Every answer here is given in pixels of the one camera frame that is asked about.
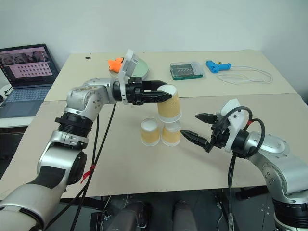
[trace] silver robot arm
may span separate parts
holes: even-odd
[[[66,107],[38,162],[38,176],[16,188],[0,203],[0,225],[4,231],[38,231],[48,225],[68,185],[78,182],[83,174],[87,155],[88,133],[105,104],[142,105],[162,102],[172,97],[157,88],[162,81],[142,81],[131,77],[138,57],[128,51],[119,78],[96,78],[73,88],[67,95]]]
[[[196,115],[212,124],[210,141],[192,131],[182,130],[181,133],[207,152],[214,146],[224,147],[226,152],[232,151],[233,155],[250,160],[262,172],[272,196],[276,230],[308,231],[308,165],[290,151],[286,141],[270,134],[264,136],[260,149],[250,155],[262,140],[261,133],[243,129],[247,121],[243,110],[236,110],[237,107],[240,104],[233,99],[216,115]]]

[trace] floor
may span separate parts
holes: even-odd
[[[22,135],[0,134],[0,178],[6,167],[9,165],[13,154],[19,144]],[[170,231],[172,230],[172,207],[178,200],[186,201],[192,209],[195,221],[200,231],[217,230],[217,220],[221,215],[221,210],[217,207],[215,193],[218,190],[195,190],[181,192],[157,192],[129,195],[127,204],[134,201],[144,201],[151,204],[152,216],[149,231]],[[273,205],[268,194],[250,198],[245,201],[235,199],[235,193],[239,189],[233,189],[233,213],[239,229],[250,231],[268,231],[274,230]],[[127,195],[112,196],[107,210],[112,214],[111,218],[104,222],[103,227],[106,230],[112,219],[120,209],[125,206]],[[57,214],[66,204],[59,204]],[[69,230],[77,206],[72,206],[65,212],[48,231]],[[90,218],[92,213],[98,212],[95,209],[83,207],[76,225],[76,231],[90,230]],[[227,224],[225,219],[221,219],[219,230],[226,231]]]

